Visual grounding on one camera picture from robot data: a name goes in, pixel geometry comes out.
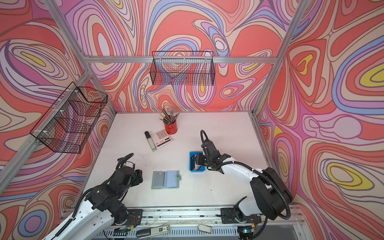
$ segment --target blue plastic tray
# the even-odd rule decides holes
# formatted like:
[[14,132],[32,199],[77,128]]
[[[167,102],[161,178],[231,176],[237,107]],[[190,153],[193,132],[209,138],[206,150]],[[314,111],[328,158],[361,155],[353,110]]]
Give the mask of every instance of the blue plastic tray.
[[204,172],[205,171],[205,167],[204,166],[201,166],[201,168],[197,171],[193,171],[192,169],[195,168],[195,161],[192,160],[192,156],[195,155],[195,154],[198,154],[199,152],[190,152],[189,153],[189,170],[190,172]]

